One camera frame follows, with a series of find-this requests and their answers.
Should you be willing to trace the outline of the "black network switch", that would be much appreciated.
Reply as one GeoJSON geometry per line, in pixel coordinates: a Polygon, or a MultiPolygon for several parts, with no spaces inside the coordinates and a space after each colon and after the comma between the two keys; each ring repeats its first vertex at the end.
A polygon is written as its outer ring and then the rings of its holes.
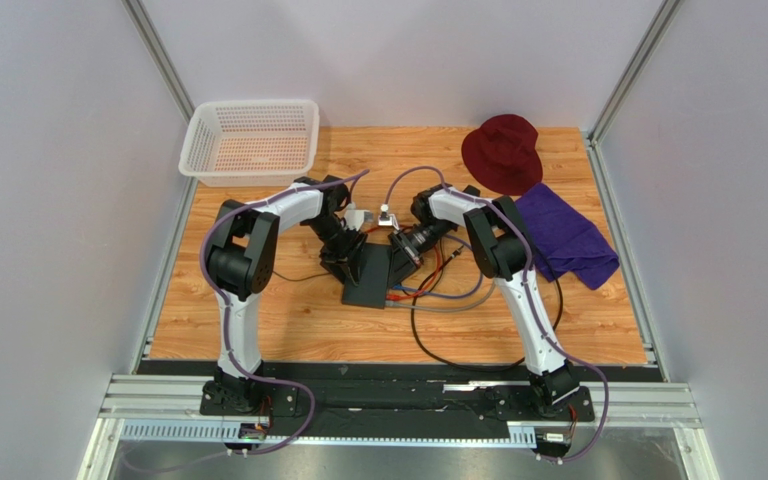
{"type": "Polygon", "coordinates": [[[384,309],[389,290],[388,276],[391,248],[382,244],[366,244],[360,253],[359,282],[347,280],[341,302],[344,305],[384,309]]]}

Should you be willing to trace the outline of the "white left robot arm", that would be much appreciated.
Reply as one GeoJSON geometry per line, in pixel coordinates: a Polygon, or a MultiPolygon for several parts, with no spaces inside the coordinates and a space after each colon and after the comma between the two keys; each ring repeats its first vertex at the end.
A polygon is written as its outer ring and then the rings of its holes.
{"type": "Polygon", "coordinates": [[[359,283],[367,236],[347,227],[337,214],[357,179],[301,177],[266,199],[222,205],[200,253],[201,272],[221,311],[221,353],[211,396],[254,403],[270,382],[258,373],[262,365],[258,316],[281,233],[296,225],[310,227],[322,243],[321,264],[328,274],[342,283],[359,283]]]}

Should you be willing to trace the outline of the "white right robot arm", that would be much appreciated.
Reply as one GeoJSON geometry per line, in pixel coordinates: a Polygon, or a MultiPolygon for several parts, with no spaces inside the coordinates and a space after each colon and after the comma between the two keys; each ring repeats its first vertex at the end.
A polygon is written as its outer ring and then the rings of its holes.
{"type": "Polygon", "coordinates": [[[412,213],[420,220],[418,224],[388,235],[388,285],[395,286],[417,271],[423,253],[456,227],[464,227],[481,274],[494,282],[505,299],[523,346],[523,358],[505,367],[459,365],[427,349],[412,322],[412,334],[420,349],[441,363],[467,371],[497,373],[523,367],[529,374],[528,398],[539,414],[568,412],[580,381],[560,351],[540,299],[533,248],[514,202],[508,197],[479,197],[474,188],[462,192],[437,186],[414,197],[412,213]]]}

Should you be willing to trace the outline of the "dark red bucket hat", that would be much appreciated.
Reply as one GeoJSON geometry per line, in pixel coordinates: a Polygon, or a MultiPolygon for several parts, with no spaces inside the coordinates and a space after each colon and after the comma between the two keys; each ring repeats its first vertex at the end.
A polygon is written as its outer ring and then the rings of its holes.
{"type": "Polygon", "coordinates": [[[522,195],[543,181],[537,151],[539,131],[516,114],[491,117],[462,141],[462,161],[485,188],[505,195],[522,195]]]}

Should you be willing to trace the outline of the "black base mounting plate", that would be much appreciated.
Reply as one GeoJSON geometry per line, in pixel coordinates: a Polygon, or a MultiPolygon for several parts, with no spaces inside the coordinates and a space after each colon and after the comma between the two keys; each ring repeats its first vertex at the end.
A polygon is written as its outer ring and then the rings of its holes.
{"type": "Polygon", "coordinates": [[[507,437],[510,422],[599,417],[585,386],[568,412],[539,414],[523,367],[482,373],[435,364],[266,361],[258,373],[270,382],[254,403],[211,396],[216,371],[202,388],[200,413],[245,416],[249,425],[260,415],[271,437],[300,430],[310,437],[496,440],[507,437]]]}

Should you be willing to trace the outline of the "white plastic basket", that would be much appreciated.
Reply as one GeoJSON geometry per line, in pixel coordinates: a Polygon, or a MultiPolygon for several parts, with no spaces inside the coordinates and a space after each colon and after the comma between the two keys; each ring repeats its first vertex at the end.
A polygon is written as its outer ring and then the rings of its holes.
{"type": "Polygon", "coordinates": [[[312,100],[228,100],[197,106],[178,171],[207,187],[285,187],[313,167],[320,109],[312,100]]]}

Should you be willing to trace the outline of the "purple cloth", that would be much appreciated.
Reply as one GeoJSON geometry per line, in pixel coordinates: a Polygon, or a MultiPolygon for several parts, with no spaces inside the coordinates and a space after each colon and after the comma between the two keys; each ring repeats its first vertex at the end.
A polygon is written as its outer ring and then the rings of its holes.
{"type": "Polygon", "coordinates": [[[543,183],[501,190],[516,198],[530,241],[540,251],[538,271],[548,281],[574,274],[588,289],[601,288],[618,270],[617,253],[597,226],[543,183]]]}

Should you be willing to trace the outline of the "aluminium frame rail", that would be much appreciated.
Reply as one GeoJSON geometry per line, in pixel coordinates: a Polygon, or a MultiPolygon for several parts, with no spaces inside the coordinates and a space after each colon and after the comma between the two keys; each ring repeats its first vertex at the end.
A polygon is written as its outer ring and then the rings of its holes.
{"type": "Polygon", "coordinates": [[[79,475],[104,479],[126,438],[202,440],[224,448],[293,445],[525,448],[582,440],[589,457],[612,429],[668,429],[693,479],[718,471],[690,388],[611,369],[588,375],[563,405],[538,408],[522,374],[469,373],[420,364],[273,363],[259,401],[235,405],[207,376],[114,375],[79,475]]]}

